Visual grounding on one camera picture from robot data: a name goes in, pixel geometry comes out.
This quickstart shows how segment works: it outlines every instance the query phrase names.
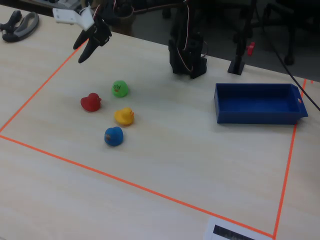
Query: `red clip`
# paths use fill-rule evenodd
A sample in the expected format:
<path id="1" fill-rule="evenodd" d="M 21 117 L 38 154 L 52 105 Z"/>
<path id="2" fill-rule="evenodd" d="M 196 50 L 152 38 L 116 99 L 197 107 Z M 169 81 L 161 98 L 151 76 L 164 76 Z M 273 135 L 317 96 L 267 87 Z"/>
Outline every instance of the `red clip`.
<path id="1" fill-rule="evenodd" d="M 246 47 L 248 56 L 252 56 L 254 53 L 254 48 L 255 48 L 256 43 L 253 41 L 249 46 Z"/>

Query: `blue rubber duck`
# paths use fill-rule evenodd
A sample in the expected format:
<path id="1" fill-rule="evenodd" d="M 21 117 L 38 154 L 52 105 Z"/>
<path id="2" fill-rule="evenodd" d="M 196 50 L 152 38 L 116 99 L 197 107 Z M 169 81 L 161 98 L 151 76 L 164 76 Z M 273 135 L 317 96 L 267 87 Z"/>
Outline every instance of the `blue rubber duck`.
<path id="1" fill-rule="evenodd" d="M 124 133 L 118 126 L 110 127 L 105 131 L 104 141 L 110 146 L 118 146 L 124 141 Z"/>

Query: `black cable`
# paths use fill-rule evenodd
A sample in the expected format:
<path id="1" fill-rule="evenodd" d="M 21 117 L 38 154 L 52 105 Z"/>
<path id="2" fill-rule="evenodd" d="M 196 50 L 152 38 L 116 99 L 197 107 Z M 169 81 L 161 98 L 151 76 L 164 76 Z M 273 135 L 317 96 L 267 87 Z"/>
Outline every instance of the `black cable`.
<path id="1" fill-rule="evenodd" d="M 297 84 L 297 86 L 301 89 L 301 91 L 304 93 L 304 95 L 311 101 L 311 103 L 320 111 L 320 107 L 312 100 L 312 98 L 306 93 L 306 91 L 302 88 L 302 86 L 298 83 L 298 81 L 295 79 L 295 77 L 291 74 L 291 72 L 289 71 L 289 69 L 287 68 L 286 64 L 284 63 L 284 61 L 282 60 L 282 58 L 279 55 L 279 52 L 277 51 L 276 47 L 274 46 L 274 44 L 272 43 L 269 35 L 267 34 L 267 32 L 265 31 L 265 26 L 263 24 L 263 22 L 260 19 L 259 13 L 258 13 L 258 8 L 257 6 L 255 6 L 255 12 L 256 12 L 256 16 L 258 18 L 259 24 L 262 28 L 262 31 L 267 39 L 267 41 L 269 42 L 269 44 L 272 47 L 272 50 L 274 51 L 274 53 L 276 54 L 276 56 L 278 57 L 280 63 L 282 64 L 282 66 L 284 67 L 284 69 L 286 70 L 286 72 L 290 75 L 290 77 L 293 79 L 293 81 L 295 82 L 295 84 Z"/>

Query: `red rubber duck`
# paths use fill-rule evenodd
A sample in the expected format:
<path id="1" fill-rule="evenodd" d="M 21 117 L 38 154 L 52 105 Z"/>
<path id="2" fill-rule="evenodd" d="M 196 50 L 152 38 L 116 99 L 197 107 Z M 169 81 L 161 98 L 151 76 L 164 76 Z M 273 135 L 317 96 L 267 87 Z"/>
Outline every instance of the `red rubber duck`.
<path id="1" fill-rule="evenodd" d="M 101 98 L 96 93 L 90 93 L 89 96 L 81 98 L 81 106 L 88 112 L 98 111 L 101 107 Z"/>

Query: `gray tool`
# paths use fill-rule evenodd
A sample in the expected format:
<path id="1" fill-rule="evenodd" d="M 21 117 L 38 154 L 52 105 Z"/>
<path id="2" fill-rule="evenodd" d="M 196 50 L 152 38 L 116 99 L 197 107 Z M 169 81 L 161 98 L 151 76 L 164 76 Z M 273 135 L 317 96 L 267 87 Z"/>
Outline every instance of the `gray tool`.
<path id="1" fill-rule="evenodd" d="M 35 12 L 30 12 L 21 21 L 18 27 L 15 27 L 21 19 L 20 11 L 14 11 L 10 20 L 6 24 L 0 24 L 0 30 L 3 31 L 2 39 L 9 43 L 21 41 L 29 37 L 39 25 L 39 15 Z"/>

